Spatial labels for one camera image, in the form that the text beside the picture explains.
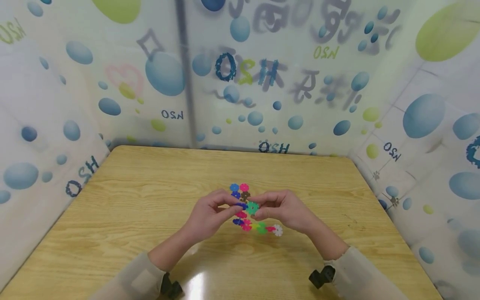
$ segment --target pink heart outline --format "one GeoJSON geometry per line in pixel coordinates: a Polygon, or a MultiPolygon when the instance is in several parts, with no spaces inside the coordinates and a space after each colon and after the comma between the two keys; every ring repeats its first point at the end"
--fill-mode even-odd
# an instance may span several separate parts
{"type": "Polygon", "coordinates": [[[142,76],[142,73],[140,73],[140,71],[134,66],[130,64],[123,64],[120,67],[109,65],[105,68],[105,75],[107,76],[108,81],[110,81],[114,86],[119,87],[122,82],[125,82],[133,89],[137,97],[142,95],[144,77],[142,76]],[[128,77],[129,74],[131,74],[130,71],[135,74],[136,80],[129,80],[128,77]],[[120,81],[116,80],[118,79],[116,74],[121,76],[120,81]]]}

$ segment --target hand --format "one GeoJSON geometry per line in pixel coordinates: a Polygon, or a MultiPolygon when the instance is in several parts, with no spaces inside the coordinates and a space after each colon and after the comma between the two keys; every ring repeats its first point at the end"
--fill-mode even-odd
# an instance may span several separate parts
{"type": "Polygon", "coordinates": [[[212,237],[220,226],[236,213],[242,211],[236,206],[239,201],[225,190],[216,190],[198,200],[182,231],[188,235],[192,244],[212,237]]]}
{"type": "Polygon", "coordinates": [[[300,233],[309,234],[320,219],[290,190],[265,192],[249,197],[258,203],[260,209],[252,216],[256,221],[267,218],[277,219],[286,227],[300,233]]]}

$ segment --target left hand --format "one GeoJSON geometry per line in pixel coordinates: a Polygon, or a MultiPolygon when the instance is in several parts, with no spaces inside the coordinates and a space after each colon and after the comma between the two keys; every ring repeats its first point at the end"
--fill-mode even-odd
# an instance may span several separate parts
{"type": "Polygon", "coordinates": [[[225,221],[242,211],[241,206],[235,205],[238,203],[237,198],[223,189],[213,191],[197,201],[181,230],[191,239],[192,244],[206,240],[212,237],[225,221]],[[224,204],[230,207],[219,207],[224,204]]]}

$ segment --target right hand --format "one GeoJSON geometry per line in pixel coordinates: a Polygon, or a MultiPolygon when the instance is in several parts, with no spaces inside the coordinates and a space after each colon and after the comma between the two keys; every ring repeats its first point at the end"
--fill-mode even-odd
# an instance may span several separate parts
{"type": "Polygon", "coordinates": [[[259,205],[260,209],[252,215],[255,221],[267,218],[277,219],[286,227],[300,233],[308,232],[320,220],[308,207],[290,190],[265,192],[249,197],[248,200],[259,205]]]}

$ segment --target black clip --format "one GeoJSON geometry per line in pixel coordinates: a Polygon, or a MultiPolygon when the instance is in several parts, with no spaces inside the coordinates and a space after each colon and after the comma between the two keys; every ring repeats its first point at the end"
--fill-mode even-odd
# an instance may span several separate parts
{"type": "Polygon", "coordinates": [[[318,272],[317,270],[314,270],[308,279],[310,282],[313,283],[313,285],[319,289],[321,288],[325,283],[330,283],[333,281],[333,278],[335,276],[335,268],[333,268],[331,265],[327,265],[323,268],[321,272],[318,272]]]}

